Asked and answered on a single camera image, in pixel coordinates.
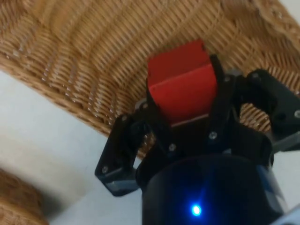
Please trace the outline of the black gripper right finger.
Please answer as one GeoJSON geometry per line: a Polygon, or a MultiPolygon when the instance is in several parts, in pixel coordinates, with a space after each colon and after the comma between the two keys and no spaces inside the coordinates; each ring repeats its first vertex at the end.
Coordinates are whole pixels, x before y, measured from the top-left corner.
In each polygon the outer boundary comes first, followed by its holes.
{"type": "Polygon", "coordinates": [[[300,98],[268,71],[256,69],[247,76],[238,70],[225,73],[216,55],[210,56],[217,80],[217,94],[206,137],[208,152],[231,149],[236,155],[272,156],[300,147],[300,98]],[[267,134],[240,122],[241,108],[252,104],[268,115],[267,134]]]}

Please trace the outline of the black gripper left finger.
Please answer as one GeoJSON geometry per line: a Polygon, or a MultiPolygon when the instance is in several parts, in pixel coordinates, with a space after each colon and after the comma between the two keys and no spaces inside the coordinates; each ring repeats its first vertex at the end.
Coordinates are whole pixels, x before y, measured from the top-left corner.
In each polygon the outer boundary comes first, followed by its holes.
{"type": "Polygon", "coordinates": [[[124,196],[139,188],[134,162],[149,134],[155,137],[163,155],[171,158],[176,154],[171,127],[147,88],[139,107],[115,120],[95,169],[95,176],[113,196],[124,196]]]}

